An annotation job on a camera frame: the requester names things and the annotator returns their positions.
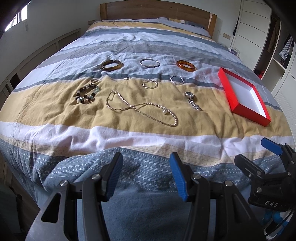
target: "wall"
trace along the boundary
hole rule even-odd
[[[26,57],[58,38],[77,28],[83,34],[87,21],[100,19],[100,3],[114,0],[32,0],[28,5],[27,20],[6,31],[0,39],[0,83]],[[223,33],[232,37],[241,0],[170,0],[191,5],[218,16],[213,39],[226,46],[231,40],[223,38]]]

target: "red box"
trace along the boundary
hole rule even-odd
[[[262,126],[271,122],[267,108],[253,84],[224,68],[220,68],[218,76],[233,113]]]

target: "pearl necklace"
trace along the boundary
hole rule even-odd
[[[110,105],[109,105],[109,97],[110,97],[110,95],[111,94],[117,94],[118,96],[119,96],[119,98],[124,102],[124,103],[126,103],[129,107],[127,107],[127,108],[112,108]],[[130,103],[128,103],[117,91],[111,91],[110,92],[110,94],[108,95],[108,97],[107,97],[107,100],[106,100],[106,105],[107,105],[107,107],[109,108],[109,109],[111,109],[111,110],[120,110],[120,111],[124,111],[124,110],[129,110],[129,109],[134,109],[134,110],[136,110],[137,112],[139,112],[139,113],[141,113],[142,115],[145,115],[146,117],[149,117],[150,119],[152,119],[152,120],[154,120],[154,121],[157,121],[157,122],[159,122],[159,123],[161,123],[161,124],[164,124],[164,125],[166,125],[166,126],[171,126],[171,127],[176,127],[177,125],[178,125],[178,118],[176,117],[176,115],[171,111],[171,110],[169,110],[169,109],[167,109],[166,107],[164,107],[164,106],[162,106],[162,105],[159,105],[159,104],[155,104],[155,103],[141,103],[141,104],[136,104],[136,105],[131,105]],[[136,108],[136,106],[140,106],[140,105],[152,105],[152,106],[155,106],[155,107],[158,107],[158,108],[160,108],[160,109],[162,109],[163,110],[163,113],[164,114],[170,114],[173,118],[174,118],[174,120],[175,120],[175,123],[173,124],[173,125],[171,125],[171,124],[167,124],[167,123],[164,123],[164,122],[162,122],[162,121],[160,121],[160,120],[157,120],[157,119],[155,119],[155,118],[153,118],[152,116],[149,116],[149,115],[147,115],[147,114],[145,114],[144,112],[142,112],[142,111],[140,111],[140,110],[138,110],[137,108]]]

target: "amber bangle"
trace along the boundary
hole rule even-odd
[[[188,71],[188,72],[193,72],[193,71],[196,70],[195,66],[192,63],[189,63],[189,62],[187,62],[185,60],[179,60],[179,61],[177,61],[177,66],[179,68],[183,69],[183,70]]]
[[[118,65],[106,68],[105,66],[108,65],[108,64],[118,64]],[[119,60],[108,60],[108,61],[105,61],[104,63],[102,63],[100,65],[100,69],[102,71],[113,71],[113,70],[116,70],[116,69],[120,69],[122,66],[123,66],[123,63],[121,63]]]

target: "screw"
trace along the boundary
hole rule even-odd
[[[232,181],[230,180],[226,180],[224,183],[227,187],[231,187],[233,185]]]
[[[201,179],[202,178],[202,176],[198,173],[193,174],[192,177],[193,177],[193,179]]]
[[[97,180],[97,179],[99,179],[100,177],[101,177],[101,175],[98,174],[98,173],[93,174],[93,175],[91,176],[91,178],[92,178],[93,180]]]
[[[61,187],[63,187],[63,186],[66,186],[68,184],[68,181],[67,180],[63,180],[59,184],[60,184]]]

